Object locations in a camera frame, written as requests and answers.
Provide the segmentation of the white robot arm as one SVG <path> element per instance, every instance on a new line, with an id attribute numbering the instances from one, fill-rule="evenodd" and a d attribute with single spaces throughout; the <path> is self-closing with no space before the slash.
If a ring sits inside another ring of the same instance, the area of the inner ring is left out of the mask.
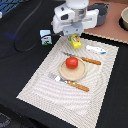
<path id="1" fill-rule="evenodd" d="M 81 34 L 97 25 L 98 9 L 87 10 L 89 0 L 66 0 L 54 9 L 53 31 L 64 35 Z"/>

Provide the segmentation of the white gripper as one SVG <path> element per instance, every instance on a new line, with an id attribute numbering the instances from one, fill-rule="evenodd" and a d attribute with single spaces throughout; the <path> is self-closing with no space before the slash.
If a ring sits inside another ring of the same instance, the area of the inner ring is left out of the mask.
<path id="1" fill-rule="evenodd" d="M 97 25 L 98 9 L 88 11 L 71 9 L 62 4 L 54 9 L 53 31 L 64 35 L 80 34 L 84 29 L 94 28 Z"/>

